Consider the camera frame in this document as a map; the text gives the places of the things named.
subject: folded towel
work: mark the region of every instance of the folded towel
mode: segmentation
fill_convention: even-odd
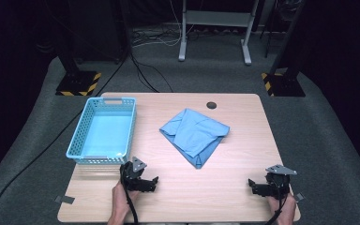
[[[199,112],[184,109],[159,131],[195,168],[200,169],[230,127]]]

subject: wooden table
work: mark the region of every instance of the wooden table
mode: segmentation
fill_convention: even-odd
[[[135,208],[140,222],[250,222],[271,218],[267,200],[253,195],[248,178],[265,184],[265,168],[282,161],[257,95],[105,93],[135,97],[137,118],[130,158],[147,164],[142,179],[159,176],[157,189],[141,193]],[[217,107],[208,109],[214,101]],[[200,170],[195,169],[159,132],[185,108],[230,127],[230,132]],[[62,203],[62,222],[105,222],[112,210],[112,188],[119,166],[76,165]],[[295,220],[300,218],[296,209]],[[131,222],[131,213],[126,222]]]

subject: human hand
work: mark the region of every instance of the human hand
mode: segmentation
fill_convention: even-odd
[[[129,191],[128,195],[134,202],[139,195],[140,191]],[[124,223],[125,216],[127,215],[130,207],[128,205],[127,195],[124,186],[120,181],[112,189],[112,214],[108,221],[109,225],[120,225]]]
[[[279,209],[279,200],[276,200],[274,197],[271,196],[267,196],[266,198],[268,203],[270,204],[271,215],[274,215],[275,211]],[[281,209],[282,213],[277,218],[277,224],[278,225],[293,224],[295,210],[296,210],[296,199],[291,193],[289,193],[286,202]]]

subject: metal stand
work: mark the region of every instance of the metal stand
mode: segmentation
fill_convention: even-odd
[[[299,53],[295,56],[296,60],[293,60],[291,65],[288,67],[284,74],[277,74],[276,70],[280,61],[282,60],[282,56],[285,52],[285,49],[289,43],[291,35],[293,33],[295,24],[300,16],[301,11],[303,10],[304,4],[306,0],[304,0],[294,15],[294,19],[292,24],[286,33],[284,43],[281,45],[279,54],[277,55],[276,60],[274,61],[273,66],[270,69],[269,73],[262,74],[262,79],[264,81],[265,89],[269,96],[272,97],[305,97],[302,87],[297,81],[297,75],[306,62],[308,58],[308,53],[310,52],[311,45],[304,45]]]
[[[250,37],[250,32],[252,30],[252,25],[256,17],[256,9],[258,4],[259,0],[254,0],[253,8],[250,13],[213,12],[187,10],[187,0],[183,0],[183,22],[179,61],[182,62],[186,60],[187,24],[240,26],[247,27],[245,38],[241,40],[241,47],[244,54],[245,64],[247,66],[250,66],[251,58],[248,49],[248,41]]]
[[[57,96],[89,96],[97,85],[100,74],[95,71],[80,71],[69,53],[64,38],[57,27],[56,20],[46,2],[39,1],[45,14],[46,23],[51,28],[51,40],[57,56],[66,70],[66,75],[56,89]]]

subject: light blue plastic basket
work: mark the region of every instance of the light blue plastic basket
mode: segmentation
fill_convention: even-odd
[[[123,164],[128,161],[136,98],[90,97],[72,136],[67,157],[78,164]]]

